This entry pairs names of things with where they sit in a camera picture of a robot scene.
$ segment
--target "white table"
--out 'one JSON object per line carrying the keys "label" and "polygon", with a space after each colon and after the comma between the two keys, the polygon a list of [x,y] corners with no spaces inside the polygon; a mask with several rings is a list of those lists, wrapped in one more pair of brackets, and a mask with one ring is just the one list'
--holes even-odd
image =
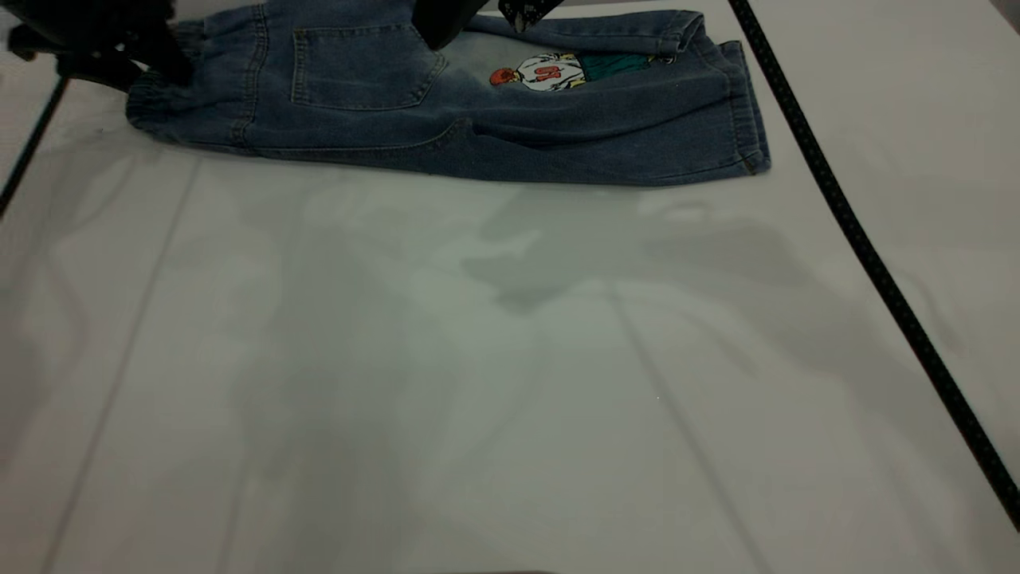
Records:
{"label": "white table", "polygon": [[[741,37],[560,13],[663,6]],[[1020,37],[756,8],[1020,476]],[[9,165],[53,76],[0,73]],[[194,153],[74,85],[0,226],[0,572],[1016,572],[754,80],[770,173],[621,193]]]}

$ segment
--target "blue denim jeans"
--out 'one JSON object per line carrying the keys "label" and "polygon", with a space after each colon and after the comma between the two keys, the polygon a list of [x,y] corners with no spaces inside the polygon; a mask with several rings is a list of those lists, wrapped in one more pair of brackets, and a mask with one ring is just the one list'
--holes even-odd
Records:
{"label": "blue denim jeans", "polygon": [[677,185],[770,159],[740,43],[697,12],[478,16],[429,50],[411,0],[272,0],[183,22],[188,87],[146,72],[156,138],[228,153],[503,180]]}

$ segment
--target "seam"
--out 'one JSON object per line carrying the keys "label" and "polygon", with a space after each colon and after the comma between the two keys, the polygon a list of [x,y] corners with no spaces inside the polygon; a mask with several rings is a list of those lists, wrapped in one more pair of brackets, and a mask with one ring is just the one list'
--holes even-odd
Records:
{"label": "seam", "polygon": [[255,111],[258,109],[258,76],[262,66],[265,65],[269,52],[269,31],[265,21],[265,6],[263,4],[252,6],[252,15],[255,21],[255,52],[252,54],[248,69],[245,70],[243,114],[231,129],[232,143],[242,148],[248,147],[245,132],[255,121]]}
{"label": "seam", "polygon": [[714,167],[704,167],[702,169],[695,169],[694,171],[683,171],[683,172],[680,172],[680,173],[672,173],[672,174],[669,174],[669,175],[660,175],[658,177],[655,177],[655,179],[665,179],[665,178],[669,178],[669,177],[682,177],[684,175],[697,175],[698,173],[705,173],[705,172],[708,172],[708,171],[715,171],[717,169],[725,169],[726,167],[732,167],[733,165],[736,165],[738,163],[744,163],[745,165],[747,165],[748,162],[749,162],[748,160],[750,158],[756,156],[756,155],[763,155],[763,154],[762,154],[761,150],[758,150],[758,151],[755,151],[754,153],[749,154],[747,157],[741,155],[740,159],[736,159],[735,161],[729,161],[727,163],[722,163],[721,165],[716,165]]}
{"label": "seam", "polygon": [[259,148],[259,151],[268,153],[279,153],[279,154],[326,152],[326,153],[353,153],[353,154],[363,154],[363,155],[389,155],[393,153],[399,153],[402,151],[432,150],[432,149],[439,149],[440,147],[449,143],[460,132],[467,128],[470,124],[471,124],[470,118],[461,117],[454,120],[453,123],[451,123],[446,129],[440,133],[438,136],[429,138],[423,142],[418,142],[408,145],[378,146],[378,147],[262,147]]}
{"label": "seam", "polygon": [[308,53],[308,37],[305,31],[294,31],[294,79],[291,82],[291,101],[299,103],[304,101],[307,90],[305,89],[305,58]]}
{"label": "seam", "polygon": [[693,44],[695,52],[698,53],[698,57],[701,58],[702,63],[718,71],[726,79],[726,105],[729,106],[729,125],[733,129],[733,155],[735,157],[743,158],[744,156],[741,155],[741,150],[738,147],[738,142],[741,138],[737,136],[738,129],[736,127],[736,110],[733,109],[733,82],[732,80],[729,79],[729,74],[726,73],[722,68],[708,61],[708,58],[706,58],[705,54],[702,53],[701,47],[698,46],[698,42],[693,42]]}

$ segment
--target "cartoon character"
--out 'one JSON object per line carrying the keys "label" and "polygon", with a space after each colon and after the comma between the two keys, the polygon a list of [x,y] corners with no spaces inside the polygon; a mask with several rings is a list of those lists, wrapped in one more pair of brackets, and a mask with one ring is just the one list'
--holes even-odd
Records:
{"label": "cartoon character", "polygon": [[520,82],[538,92],[555,92],[645,69],[654,59],[643,54],[539,54],[524,60],[517,69],[497,69],[489,82],[493,86]]}

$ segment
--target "jeans pocket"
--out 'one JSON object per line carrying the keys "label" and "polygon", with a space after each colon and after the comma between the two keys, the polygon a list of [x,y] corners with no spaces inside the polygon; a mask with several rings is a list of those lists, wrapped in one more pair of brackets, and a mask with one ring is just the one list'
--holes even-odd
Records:
{"label": "jeans pocket", "polygon": [[446,67],[411,24],[294,31],[298,104],[386,110],[421,103]]}

